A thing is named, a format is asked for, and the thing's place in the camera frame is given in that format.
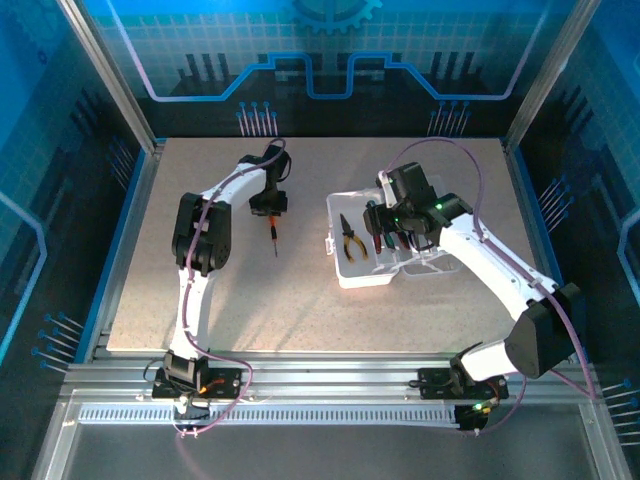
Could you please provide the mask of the yellow black needle-nose pliers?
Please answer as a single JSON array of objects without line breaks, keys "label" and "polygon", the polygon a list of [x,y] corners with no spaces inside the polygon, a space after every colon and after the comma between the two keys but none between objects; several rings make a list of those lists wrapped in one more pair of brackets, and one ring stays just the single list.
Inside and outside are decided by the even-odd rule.
[{"label": "yellow black needle-nose pliers", "polygon": [[340,223],[341,223],[342,236],[343,236],[343,252],[344,252],[344,255],[345,255],[346,259],[350,263],[354,263],[355,262],[355,258],[353,257],[353,255],[351,254],[351,251],[350,251],[350,244],[354,243],[359,247],[359,249],[361,251],[361,254],[362,254],[362,258],[364,260],[367,260],[369,255],[368,255],[368,251],[367,251],[367,248],[366,248],[364,242],[360,239],[360,237],[351,228],[350,223],[347,221],[347,219],[345,218],[345,216],[343,214],[340,214]]}]

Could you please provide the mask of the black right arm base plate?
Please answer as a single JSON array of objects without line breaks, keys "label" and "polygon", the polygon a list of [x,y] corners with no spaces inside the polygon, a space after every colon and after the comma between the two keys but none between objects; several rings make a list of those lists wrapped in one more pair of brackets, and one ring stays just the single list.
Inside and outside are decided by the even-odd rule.
[{"label": "black right arm base plate", "polygon": [[509,396],[503,376],[474,381],[457,367],[421,368],[409,387],[418,389],[423,400],[504,400]]}]

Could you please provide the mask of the white plastic tool box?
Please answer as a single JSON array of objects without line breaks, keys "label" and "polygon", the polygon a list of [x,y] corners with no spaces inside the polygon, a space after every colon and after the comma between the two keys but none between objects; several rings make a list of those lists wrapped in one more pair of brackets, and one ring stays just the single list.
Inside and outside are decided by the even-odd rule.
[{"label": "white plastic tool box", "polygon": [[[327,253],[334,257],[336,275],[342,288],[387,285],[399,273],[404,273],[408,278],[419,279],[453,274],[461,270],[462,263],[458,259],[438,247],[428,248],[428,242],[423,237],[409,239],[411,249],[406,250],[397,235],[391,233],[395,243],[395,249],[392,250],[386,247],[383,236],[382,251],[377,255],[373,238],[367,232],[363,219],[365,206],[370,201],[384,202],[384,195],[379,188],[332,193],[326,199],[329,232],[325,246]],[[350,263],[346,259],[340,214],[345,216],[364,242],[369,255],[367,260],[362,258],[359,247],[354,243],[350,244],[350,251],[355,262]]]}]

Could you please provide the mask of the aluminium frame cross rail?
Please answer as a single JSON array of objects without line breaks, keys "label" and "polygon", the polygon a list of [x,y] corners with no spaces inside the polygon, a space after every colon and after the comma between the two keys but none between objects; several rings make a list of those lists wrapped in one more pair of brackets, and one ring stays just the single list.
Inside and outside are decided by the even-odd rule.
[{"label": "aluminium frame cross rail", "polygon": [[[60,395],[94,402],[148,401],[160,360],[103,357],[74,364],[66,372]],[[416,403],[410,382],[422,369],[448,371],[446,354],[427,353],[264,353],[230,352],[208,363],[211,369],[238,368],[246,400],[263,403]],[[587,404],[586,381],[573,360],[561,362],[538,379],[505,373],[509,396],[522,394],[529,404]]]}]

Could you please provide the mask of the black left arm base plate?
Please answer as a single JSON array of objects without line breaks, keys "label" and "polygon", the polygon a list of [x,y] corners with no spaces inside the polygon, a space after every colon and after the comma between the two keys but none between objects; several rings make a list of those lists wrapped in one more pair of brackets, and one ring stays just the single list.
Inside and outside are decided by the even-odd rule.
[{"label": "black left arm base plate", "polygon": [[243,386],[239,368],[212,368],[194,378],[180,379],[160,368],[152,381],[153,399],[175,400],[182,395],[196,399],[236,399]]}]

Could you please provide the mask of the aluminium frame side rail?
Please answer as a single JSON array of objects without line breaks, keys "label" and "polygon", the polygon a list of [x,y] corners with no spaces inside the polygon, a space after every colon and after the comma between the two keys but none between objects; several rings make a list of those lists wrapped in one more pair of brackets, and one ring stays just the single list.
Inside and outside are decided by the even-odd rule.
[{"label": "aluminium frame side rail", "polygon": [[103,331],[110,331],[142,226],[154,177],[166,145],[161,138],[154,153],[140,152],[126,191],[114,235],[75,354],[76,363],[91,362]]},{"label": "aluminium frame side rail", "polygon": [[[584,295],[573,283],[565,282],[556,260],[548,231],[538,207],[531,179],[519,153],[503,149],[505,161],[533,254],[533,265],[527,270],[535,278],[531,291],[544,287],[556,303],[566,310],[577,338],[585,336],[586,307]],[[579,355],[562,318],[549,299],[528,300],[519,315],[514,331],[506,339],[509,358],[523,366],[527,374],[539,378],[560,363],[579,363]]]}]

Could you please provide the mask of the aluminium frame post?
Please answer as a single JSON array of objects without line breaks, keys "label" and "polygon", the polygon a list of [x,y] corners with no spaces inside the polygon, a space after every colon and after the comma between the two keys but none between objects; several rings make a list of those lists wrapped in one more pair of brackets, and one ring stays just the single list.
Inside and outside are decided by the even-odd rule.
[{"label": "aluminium frame post", "polygon": [[101,39],[88,10],[78,0],[55,1],[140,147],[146,154],[156,154],[158,143],[155,134],[106,44]]},{"label": "aluminium frame post", "polygon": [[576,0],[504,140],[505,152],[519,146],[593,19],[602,0]]}]

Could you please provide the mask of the arm base connector module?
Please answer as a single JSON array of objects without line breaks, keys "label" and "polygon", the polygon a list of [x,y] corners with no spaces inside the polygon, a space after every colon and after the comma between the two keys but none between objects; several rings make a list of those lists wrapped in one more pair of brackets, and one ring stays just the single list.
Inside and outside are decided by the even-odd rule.
[{"label": "arm base connector module", "polygon": [[490,401],[474,401],[471,404],[456,405],[454,417],[462,432],[483,430],[489,421],[494,405]]},{"label": "arm base connector module", "polygon": [[211,417],[210,404],[207,400],[182,394],[173,400],[173,418],[177,422],[202,421]]}]

